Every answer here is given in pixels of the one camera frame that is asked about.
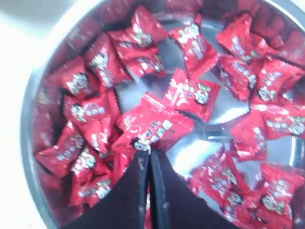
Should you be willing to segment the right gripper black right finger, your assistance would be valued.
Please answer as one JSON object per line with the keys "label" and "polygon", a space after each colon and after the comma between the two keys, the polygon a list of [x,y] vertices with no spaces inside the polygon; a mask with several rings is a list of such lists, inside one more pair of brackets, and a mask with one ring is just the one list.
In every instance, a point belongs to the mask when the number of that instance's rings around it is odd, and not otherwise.
{"label": "right gripper black right finger", "polygon": [[162,150],[152,149],[150,159],[153,229],[237,228],[188,188]]}

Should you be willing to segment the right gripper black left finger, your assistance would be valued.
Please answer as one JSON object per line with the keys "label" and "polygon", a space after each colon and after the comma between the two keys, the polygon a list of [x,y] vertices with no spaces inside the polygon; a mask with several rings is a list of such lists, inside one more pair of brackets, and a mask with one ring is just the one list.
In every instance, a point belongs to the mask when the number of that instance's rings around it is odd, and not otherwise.
{"label": "right gripper black left finger", "polygon": [[143,229],[150,152],[138,151],[113,189],[64,229]]}

